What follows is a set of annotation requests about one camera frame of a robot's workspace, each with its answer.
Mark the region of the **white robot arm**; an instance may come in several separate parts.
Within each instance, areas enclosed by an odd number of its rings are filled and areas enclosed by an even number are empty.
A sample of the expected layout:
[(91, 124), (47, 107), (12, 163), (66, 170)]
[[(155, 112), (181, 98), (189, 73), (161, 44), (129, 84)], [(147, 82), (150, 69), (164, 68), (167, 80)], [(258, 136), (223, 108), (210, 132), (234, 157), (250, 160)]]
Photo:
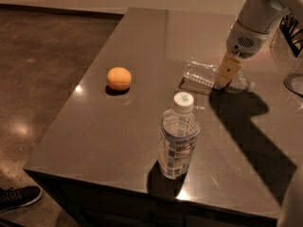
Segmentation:
[(240, 71), (242, 61), (256, 55), (275, 26), (290, 13), (302, 23), (303, 0), (246, 0), (226, 39), (214, 86), (224, 89)]

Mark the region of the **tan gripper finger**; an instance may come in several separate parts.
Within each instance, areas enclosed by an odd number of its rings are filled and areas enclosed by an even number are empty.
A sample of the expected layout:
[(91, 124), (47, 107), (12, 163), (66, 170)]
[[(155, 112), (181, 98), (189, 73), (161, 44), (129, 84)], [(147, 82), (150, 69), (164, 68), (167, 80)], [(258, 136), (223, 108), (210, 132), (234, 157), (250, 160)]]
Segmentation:
[(225, 88), (242, 68), (242, 58), (235, 53), (226, 52), (219, 66), (214, 86), (221, 90)]

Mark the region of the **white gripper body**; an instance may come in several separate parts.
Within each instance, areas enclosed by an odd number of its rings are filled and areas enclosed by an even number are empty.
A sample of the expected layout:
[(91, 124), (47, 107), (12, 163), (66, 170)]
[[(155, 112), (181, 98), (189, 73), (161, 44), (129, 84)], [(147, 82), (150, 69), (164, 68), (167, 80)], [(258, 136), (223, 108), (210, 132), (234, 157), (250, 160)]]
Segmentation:
[(252, 31), (236, 21), (226, 39), (226, 50), (248, 59), (260, 51), (267, 38), (267, 34)]

